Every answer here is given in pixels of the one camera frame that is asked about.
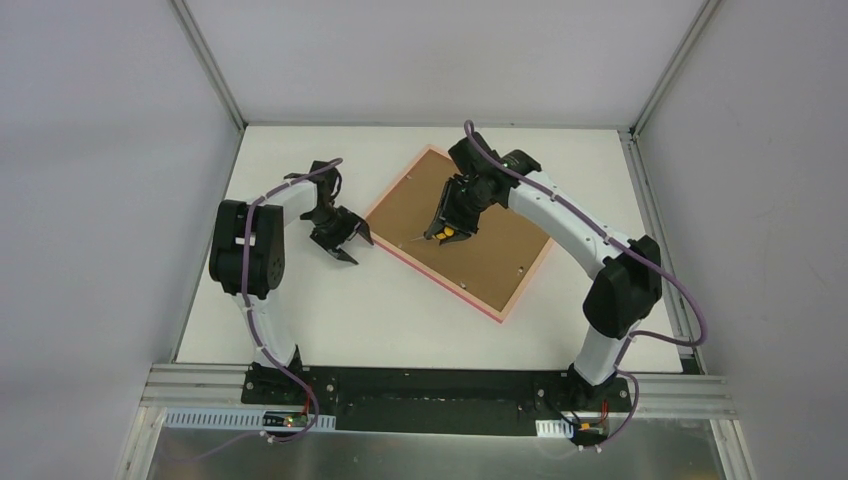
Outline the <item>black yellow screwdriver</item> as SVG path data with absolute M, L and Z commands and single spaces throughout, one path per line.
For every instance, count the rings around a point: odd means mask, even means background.
M 413 238 L 412 242 L 420 241 L 420 240 L 432 240 L 432 239 L 444 241 L 444 240 L 447 240 L 448 238 L 453 237 L 454 235 L 455 235 L 455 231 L 452 228 L 444 227 L 443 229 L 437 231 L 435 234 L 432 234 L 432 235 L 429 235 L 429 236 L 421 235 L 419 237 Z

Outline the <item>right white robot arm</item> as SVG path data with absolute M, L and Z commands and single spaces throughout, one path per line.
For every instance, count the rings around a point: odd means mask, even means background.
M 530 221 L 568 252 L 592 284 L 582 305 L 589 323 L 569 366 L 569 400 L 583 410 L 607 397 L 625 339 L 662 297 L 660 249 L 644 235 L 631 239 L 581 210 L 522 150 L 500 156 L 478 132 L 448 151 L 458 171 L 444 185 L 426 240 L 440 244 L 470 239 L 482 213 L 493 205 Z

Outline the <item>pink wooden photo frame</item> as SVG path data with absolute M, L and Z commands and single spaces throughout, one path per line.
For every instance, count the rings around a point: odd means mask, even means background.
M 423 240 L 445 182 L 457 172 L 428 145 L 366 215 L 376 245 L 498 323 L 504 322 L 554 241 L 532 222 L 495 205 L 472 238 L 440 246 Z

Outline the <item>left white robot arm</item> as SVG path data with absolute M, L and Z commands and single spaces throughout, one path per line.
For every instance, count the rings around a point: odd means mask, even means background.
M 237 304 L 254 345 L 254 361 L 274 369 L 266 389 L 281 404 L 297 402 L 309 387 L 292 366 L 297 341 L 278 305 L 286 268 L 285 229 L 294 221 L 312 224 L 309 239 L 332 259 L 356 265 L 344 250 L 356 237 L 375 244 L 367 221 L 337 203 L 341 158 L 315 161 L 306 173 L 248 201 L 225 199 L 216 213 L 208 257 L 209 275 Z

